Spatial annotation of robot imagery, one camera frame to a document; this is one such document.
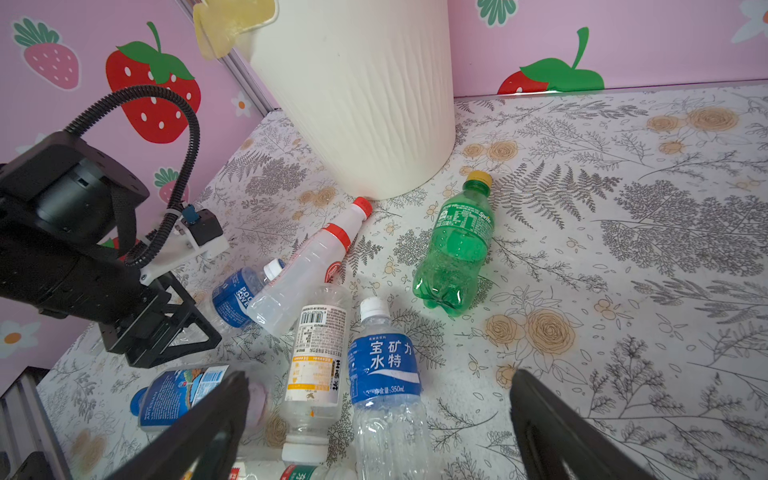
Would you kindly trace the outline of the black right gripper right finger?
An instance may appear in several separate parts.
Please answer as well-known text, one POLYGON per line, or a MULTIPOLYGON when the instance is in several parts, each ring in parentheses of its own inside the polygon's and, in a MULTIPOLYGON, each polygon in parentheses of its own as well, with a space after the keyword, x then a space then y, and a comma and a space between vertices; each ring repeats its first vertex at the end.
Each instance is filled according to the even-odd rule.
POLYGON ((652 479, 529 371, 516 371, 509 397, 529 479, 652 479))

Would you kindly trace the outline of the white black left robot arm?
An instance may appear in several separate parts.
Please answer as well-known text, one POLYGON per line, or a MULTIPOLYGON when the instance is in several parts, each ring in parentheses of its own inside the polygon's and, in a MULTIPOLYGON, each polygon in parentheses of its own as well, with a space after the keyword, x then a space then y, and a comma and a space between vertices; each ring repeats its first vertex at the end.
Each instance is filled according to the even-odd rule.
POLYGON ((169 271, 126 263, 149 196, 116 160, 64 131, 1 167, 1 295, 98 324, 107 351, 151 368, 214 349, 219 332, 169 271))

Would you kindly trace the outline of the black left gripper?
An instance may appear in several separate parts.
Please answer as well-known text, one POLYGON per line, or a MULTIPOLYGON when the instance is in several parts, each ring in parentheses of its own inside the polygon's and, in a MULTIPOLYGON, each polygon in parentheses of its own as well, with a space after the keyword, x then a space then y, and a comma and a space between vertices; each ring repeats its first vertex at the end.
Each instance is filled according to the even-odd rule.
POLYGON ((152 368, 215 348, 219 331, 171 272, 148 285, 107 248, 92 257, 43 233, 1 235, 1 296, 101 325, 106 349, 152 368))

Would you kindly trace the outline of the green soda bottle yellow cap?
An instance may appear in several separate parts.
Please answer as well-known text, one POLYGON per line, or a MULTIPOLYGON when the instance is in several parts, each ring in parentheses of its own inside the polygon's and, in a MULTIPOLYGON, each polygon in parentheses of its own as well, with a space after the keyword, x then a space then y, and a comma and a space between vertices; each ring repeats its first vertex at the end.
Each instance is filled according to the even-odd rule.
POLYGON ((412 287, 427 308, 459 317, 472 306, 495 229, 491 187, 490 174, 472 171, 461 192, 441 206, 412 287))

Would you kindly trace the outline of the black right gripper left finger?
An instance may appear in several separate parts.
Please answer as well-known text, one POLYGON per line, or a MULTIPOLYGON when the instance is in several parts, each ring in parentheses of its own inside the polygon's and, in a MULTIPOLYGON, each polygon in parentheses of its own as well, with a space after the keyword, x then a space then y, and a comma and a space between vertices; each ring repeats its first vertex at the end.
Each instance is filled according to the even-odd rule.
POLYGON ((244 433, 249 403, 243 372, 224 379, 203 400, 163 430, 112 479, 228 479, 244 433))

